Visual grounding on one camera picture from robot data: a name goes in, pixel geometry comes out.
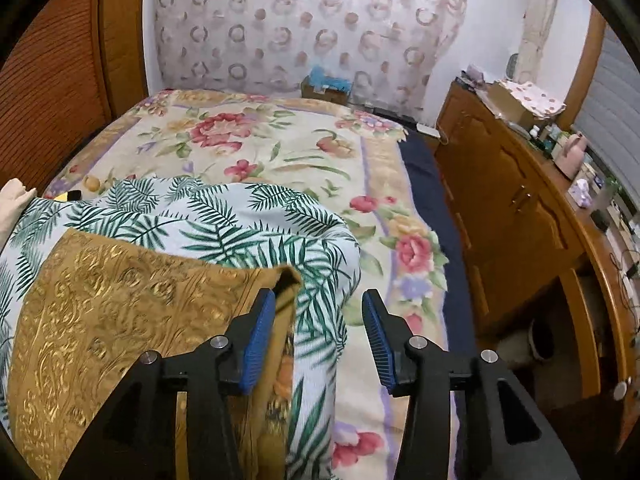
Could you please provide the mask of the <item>golden brown patterned garment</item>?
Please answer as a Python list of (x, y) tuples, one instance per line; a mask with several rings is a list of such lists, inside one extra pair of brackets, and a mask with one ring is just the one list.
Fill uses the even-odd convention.
[(61, 474), (134, 360), (194, 350), (274, 293), (266, 362), (246, 399), (230, 404), (249, 479), (284, 475), (293, 385), (293, 322), (302, 286), (289, 266), (232, 269), (68, 230), (23, 301), (8, 382), (14, 444), (41, 479)]

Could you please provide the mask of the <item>navy blue mattress sheet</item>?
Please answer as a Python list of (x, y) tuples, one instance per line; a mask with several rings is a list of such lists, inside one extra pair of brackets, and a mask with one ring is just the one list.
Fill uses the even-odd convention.
[(449, 260), (445, 264), (448, 292), (442, 310), (448, 348), (451, 352), (470, 356), (476, 352), (476, 343), (469, 284), (460, 236), (446, 204), (435, 157), (424, 137), (413, 129), (408, 129), (406, 140), (398, 145), (410, 179), (416, 210), (438, 235), (440, 248)]

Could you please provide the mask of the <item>long wooden sideboard cabinet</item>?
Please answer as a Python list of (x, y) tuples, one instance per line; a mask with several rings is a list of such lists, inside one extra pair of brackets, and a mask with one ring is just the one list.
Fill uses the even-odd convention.
[(570, 201), (553, 162), (460, 82), (436, 126), (477, 335), (515, 342), (532, 330), (553, 350), (530, 372), (538, 405), (571, 444), (621, 448), (638, 422), (639, 378), (611, 244)]

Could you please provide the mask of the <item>palm leaf print sheet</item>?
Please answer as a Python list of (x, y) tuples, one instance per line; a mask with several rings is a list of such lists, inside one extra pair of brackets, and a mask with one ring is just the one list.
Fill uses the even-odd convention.
[[(332, 219), (317, 233), (256, 229), (233, 212), (250, 195), (242, 184), (199, 184), (195, 196), (210, 200), (214, 206), (208, 214), (197, 214), (173, 198), (167, 185), (164, 178), (121, 180), (114, 184), (112, 196), (78, 202), (59, 202), (36, 196), (18, 219), (6, 246), (1, 249), (1, 422), (12, 440), (8, 382), (18, 316), (43, 261), (68, 230), (96, 234), (153, 252), (225, 268), (289, 266), (302, 280), (293, 322), (293, 364), (300, 302), (305, 295), (305, 278), (295, 259), (307, 258), (311, 271), (335, 272), (337, 290), (355, 292), (360, 281), (360, 248), (342, 219)], [(293, 376), (292, 379), (285, 434), (285, 468), (280, 479), (300, 479), (290, 474), (296, 404)]]

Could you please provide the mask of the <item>purple tissue pack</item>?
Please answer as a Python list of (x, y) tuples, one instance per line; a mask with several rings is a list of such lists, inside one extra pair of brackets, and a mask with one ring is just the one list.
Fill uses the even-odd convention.
[(590, 182), (586, 178), (577, 178), (568, 189), (568, 194), (579, 208), (591, 207)]

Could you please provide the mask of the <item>cream pillow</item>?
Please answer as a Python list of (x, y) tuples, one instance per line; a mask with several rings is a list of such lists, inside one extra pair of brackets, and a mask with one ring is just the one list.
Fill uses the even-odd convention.
[(18, 219), (37, 196), (37, 189), (28, 190), (20, 179), (12, 178), (0, 191), (0, 249), (3, 249)]

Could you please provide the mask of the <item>pink kettle jug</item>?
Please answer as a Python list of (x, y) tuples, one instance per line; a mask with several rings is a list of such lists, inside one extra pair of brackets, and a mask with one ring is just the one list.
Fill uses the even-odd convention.
[(588, 140), (581, 133), (571, 134), (554, 159), (555, 167), (567, 179), (573, 180), (584, 161)]

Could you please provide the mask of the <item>floral bed blanket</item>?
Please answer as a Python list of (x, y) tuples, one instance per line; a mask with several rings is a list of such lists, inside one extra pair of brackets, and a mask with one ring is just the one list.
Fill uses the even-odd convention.
[[(164, 178), (197, 214), (214, 208), (199, 184), (235, 183), (250, 195), (234, 214), (253, 228), (317, 233), (342, 219), (360, 247), (360, 290), (376, 289), (410, 330), (446, 344), (442, 316), (454, 251), (423, 213), (409, 167), (425, 145), (397, 122), (307, 99), (164, 90), (99, 133), (49, 184), (47, 196), (112, 196), (124, 179)], [(338, 276), (295, 264), (305, 278), (295, 335), (290, 474), (389, 479), (408, 403), (378, 382), (359, 292)]]

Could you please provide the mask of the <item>grey window roller blind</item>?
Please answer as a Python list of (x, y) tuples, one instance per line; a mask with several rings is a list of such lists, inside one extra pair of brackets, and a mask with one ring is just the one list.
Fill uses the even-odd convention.
[(634, 202), (640, 192), (640, 76), (607, 27), (588, 93), (574, 126), (589, 140)]

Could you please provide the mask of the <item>cardboard box with cloth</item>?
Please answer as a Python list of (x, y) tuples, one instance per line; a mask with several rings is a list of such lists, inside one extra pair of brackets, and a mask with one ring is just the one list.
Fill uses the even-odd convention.
[(500, 118), (525, 129), (555, 118), (565, 110), (565, 103), (530, 81), (501, 79), (488, 84), (486, 96)]

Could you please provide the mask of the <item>wooden louvered wardrobe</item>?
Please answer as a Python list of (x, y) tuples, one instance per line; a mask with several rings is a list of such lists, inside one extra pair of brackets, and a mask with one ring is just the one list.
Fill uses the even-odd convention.
[(1, 0), (1, 179), (43, 190), (149, 94), (143, 0)]

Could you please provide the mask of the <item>blue tissue box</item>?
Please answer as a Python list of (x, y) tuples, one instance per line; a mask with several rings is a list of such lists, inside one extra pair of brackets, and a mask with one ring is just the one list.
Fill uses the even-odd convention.
[(326, 101), (347, 105), (352, 82), (345, 78), (330, 76), (320, 66), (314, 66), (300, 84), (303, 99)]

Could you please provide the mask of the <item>circle pattern sheer curtain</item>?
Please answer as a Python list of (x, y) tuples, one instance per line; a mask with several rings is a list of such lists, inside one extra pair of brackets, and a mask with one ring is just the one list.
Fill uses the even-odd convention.
[(155, 0), (171, 88), (296, 96), (315, 68), (352, 102), (421, 117), (468, 0)]

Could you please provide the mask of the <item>beige tied side curtain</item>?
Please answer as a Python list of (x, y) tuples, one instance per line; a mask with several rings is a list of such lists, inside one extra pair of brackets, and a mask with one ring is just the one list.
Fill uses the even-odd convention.
[(514, 80), (536, 82), (558, 0), (526, 0), (523, 33), (518, 48)]

